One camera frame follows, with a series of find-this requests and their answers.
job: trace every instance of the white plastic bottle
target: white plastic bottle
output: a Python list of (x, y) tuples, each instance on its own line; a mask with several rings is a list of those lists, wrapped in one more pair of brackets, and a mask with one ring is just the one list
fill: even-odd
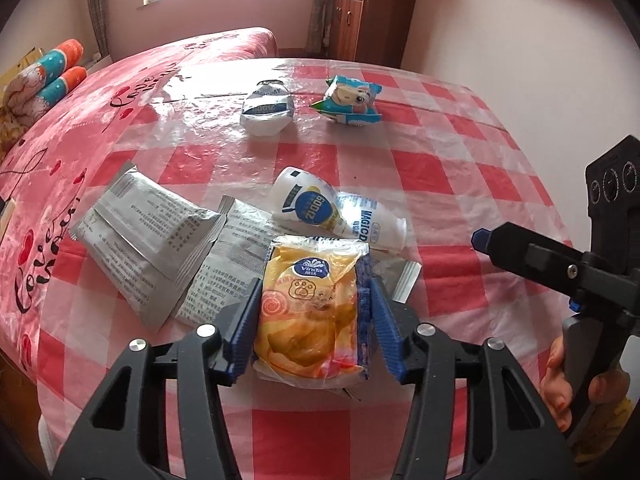
[(406, 243), (406, 219), (376, 200), (336, 191), (299, 168), (282, 170), (269, 198), (276, 219), (318, 225), (338, 237), (355, 238), (376, 249), (401, 251)]

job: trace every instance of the folded blanket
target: folded blanket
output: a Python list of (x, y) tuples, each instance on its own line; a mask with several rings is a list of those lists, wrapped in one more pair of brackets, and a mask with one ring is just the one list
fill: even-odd
[(76, 40), (67, 40), (47, 52), (20, 72), (4, 92), (2, 104), (13, 110), (31, 99), (37, 92), (75, 65), (84, 50)]
[(16, 120), (30, 128), (62, 98), (86, 79), (86, 70), (75, 66), (40, 90), (27, 102), (13, 108)]

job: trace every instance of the wall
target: wall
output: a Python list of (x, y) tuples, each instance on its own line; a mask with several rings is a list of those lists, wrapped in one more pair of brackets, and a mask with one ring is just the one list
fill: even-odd
[(91, 59), (98, 46), (86, 0), (21, 0), (0, 32), (0, 73), (34, 46), (50, 50), (69, 38)]
[[(640, 136), (640, 49), (609, 0), (417, 0), (403, 67), (484, 99), (576, 247), (589, 248), (584, 168)], [(635, 361), (640, 378), (637, 339), (635, 348), (625, 365)]]
[(108, 0), (113, 60), (172, 41), (266, 27), (280, 48), (304, 48), (312, 0)]

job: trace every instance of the cabinet door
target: cabinet door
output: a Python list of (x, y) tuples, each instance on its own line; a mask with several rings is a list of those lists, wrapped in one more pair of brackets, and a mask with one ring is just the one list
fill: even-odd
[(329, 59), (342, 59), (349, 0), (334, 0), (329, 33)]
[(341, 57), (344, 61), (355, 61), (361, 18), (362, 2), (360, 0), (349, 0), (349, 9), (344, 15), (346, 32), (344, 33), (344, 49)]

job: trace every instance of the plastic wrapper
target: plastic wrapper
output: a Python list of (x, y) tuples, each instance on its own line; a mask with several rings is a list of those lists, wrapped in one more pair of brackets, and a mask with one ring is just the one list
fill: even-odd
[(337, 75), (327, 83), (329, 88), (324, 99), (311, 105), (321, 115), (351, 126), (365, 126), (382, 120), (373, 105), (382, 86), (343, 75)]
[(279, 134), (293, 121), (293, 96), (278, 79), (260, 81), (242, 104), (240, 124), (255, 137)]
[(255, 339), (258, 374), (300, 388), (344, 388), (367, 378), (369, 246), (281, 236), (268, 255)]
[[(262, 278), (274, 238), (282, 235), (322, 236), (317, 226), (275, 221), (273, 215), (231, 196), (218, 206), (226, 224), (204, 259), (175, 317), (188, 324), (213, 323), (223, 308), (240, 300), (253, 278)], [(405, 303), (422, 269), (418, 262), (371, 250), (373, 272), (382, 277), (389, 296)]]
[(159, 330), (200, 268), (225, 216), (159, 186), (130, 162), (72, 228), (111, 283)]
[(377, 200), (336, 191), (298, 168), (282, 170), (269, 200), (274, 217), (280, 220), (317, 225), (381, 250), (398, 252), (406, 243), (406, 219), (398, 218)]

